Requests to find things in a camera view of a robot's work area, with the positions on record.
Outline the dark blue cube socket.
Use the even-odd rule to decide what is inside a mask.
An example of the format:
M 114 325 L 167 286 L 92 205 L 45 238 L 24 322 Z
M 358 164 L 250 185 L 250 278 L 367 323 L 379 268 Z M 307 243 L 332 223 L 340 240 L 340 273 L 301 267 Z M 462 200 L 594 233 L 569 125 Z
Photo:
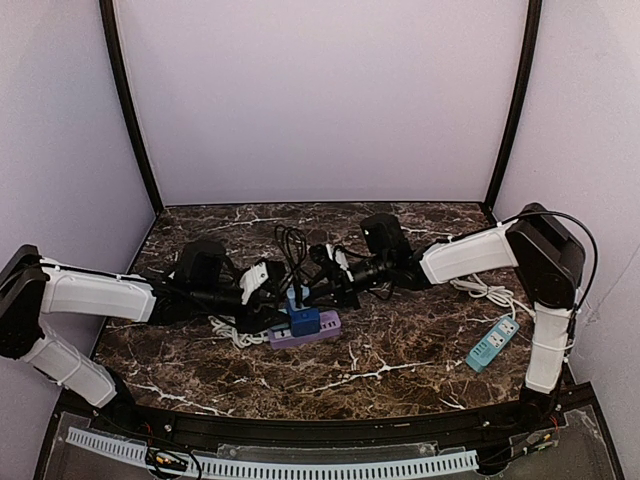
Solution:
M 317 308 L 289 308 L 290 329 L 294 337 L 303 337 L 320 332 L 320 311 Z

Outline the light blue charger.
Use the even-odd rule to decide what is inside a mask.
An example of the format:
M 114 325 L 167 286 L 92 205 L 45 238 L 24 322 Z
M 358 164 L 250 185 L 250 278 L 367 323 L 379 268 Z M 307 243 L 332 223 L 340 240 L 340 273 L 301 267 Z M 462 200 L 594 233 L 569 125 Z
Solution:
M 296 290 L 293 286 L 290 286 L 286 290 L 288 303 L 292 308 L 295 308 L 295 309 L 304 308 L 304 302 L 306 298 L 309 296 L 309 294 L 310 294 L 310 290 L 305 285 L 301 287 L 299 295 L 296 295 Z

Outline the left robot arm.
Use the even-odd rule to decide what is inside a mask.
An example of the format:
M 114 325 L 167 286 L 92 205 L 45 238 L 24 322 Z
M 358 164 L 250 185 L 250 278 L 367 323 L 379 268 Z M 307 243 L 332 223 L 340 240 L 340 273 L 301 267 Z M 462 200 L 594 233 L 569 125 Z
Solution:
M 66 265 L 21 246 L 1 272 L 1 355 L 30 364 L 103 410 L 134 404 L 114 371 L 94 362 L 42 321 L 44 314 L 112 317 L 172 325 L 212 317 L 239 334 L 286 322 L 280 310 L 286 267 L 258 260 L 240 270 L 216 242 L 192 242 L 163 278 Z

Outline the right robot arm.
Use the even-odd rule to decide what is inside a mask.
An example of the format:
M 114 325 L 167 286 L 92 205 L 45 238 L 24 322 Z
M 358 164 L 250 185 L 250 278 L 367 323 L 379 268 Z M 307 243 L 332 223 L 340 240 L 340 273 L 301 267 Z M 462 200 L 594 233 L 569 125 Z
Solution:
M 360 223 L 368 255 L 349 264 L 341 246 L 309 249 L 320 270 L 309 294 L 296 299 L 316 306 L 330 299 L 358 308 L 358 295 L 378 284 L 420 291 L 473 274 L 511 268 L 534 311 L 531 356 L 525 389 L 550 394 L 561 377 L 572 326 L 593 280 L 583 276 L 586 251 L 563 225 L 566 214 L 530 203 L 516 216 L 491 227 L 414 249 L 399 219 L 378 213 Z

